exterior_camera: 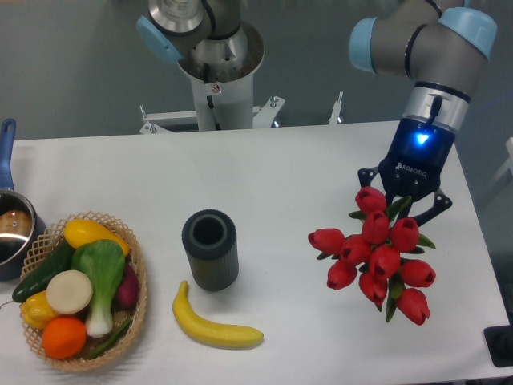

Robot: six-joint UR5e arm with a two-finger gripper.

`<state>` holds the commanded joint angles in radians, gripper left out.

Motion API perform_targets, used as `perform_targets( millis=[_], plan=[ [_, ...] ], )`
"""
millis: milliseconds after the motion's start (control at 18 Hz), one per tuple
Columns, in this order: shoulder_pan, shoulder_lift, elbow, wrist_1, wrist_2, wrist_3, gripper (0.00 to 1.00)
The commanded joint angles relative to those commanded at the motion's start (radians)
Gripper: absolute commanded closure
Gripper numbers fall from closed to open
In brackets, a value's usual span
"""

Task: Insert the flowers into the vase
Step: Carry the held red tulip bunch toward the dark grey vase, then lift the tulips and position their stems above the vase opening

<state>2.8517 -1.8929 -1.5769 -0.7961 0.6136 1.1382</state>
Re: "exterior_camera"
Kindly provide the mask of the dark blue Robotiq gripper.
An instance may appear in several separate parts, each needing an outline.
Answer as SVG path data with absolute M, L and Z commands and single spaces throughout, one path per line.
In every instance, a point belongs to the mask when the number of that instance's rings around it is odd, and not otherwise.
M 423 226 L 453 205 L 439 187 L 454 138 L 455 134 L 444 128 L 401 119 L 390 148 L 378 167 L 357 171 L 360 187 L 384 192 L 388 201 L 406 196 L 419 201 L 434 193 L 432 206 L 414 217 L 418 227 Z

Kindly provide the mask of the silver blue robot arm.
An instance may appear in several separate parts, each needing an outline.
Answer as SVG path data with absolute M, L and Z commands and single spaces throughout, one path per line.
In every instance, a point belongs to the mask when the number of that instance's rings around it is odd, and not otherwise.
M 380 177 L 386 202 L 404 200 L 399 217 L 432 196 L 415 215 L 424 225 L 449 209 L 441 174 L 491 56 L 498 27 L 466 1 L 404 1 L 388 18 L 365 18 L 349 37 L 349 60 L 374 74 L 405 75 L 414 88 L 388 152 L 378 166 L 362 168 L 362 187 Z

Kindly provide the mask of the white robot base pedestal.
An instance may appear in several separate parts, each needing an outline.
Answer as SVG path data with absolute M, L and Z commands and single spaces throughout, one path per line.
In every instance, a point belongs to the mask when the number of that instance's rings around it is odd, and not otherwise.
M 201 131 L 253 126 L 253 76 L 265 49 L 240 11 L 238 1 L 150 1 L 136 23 L 149 50 L 189 78 Z

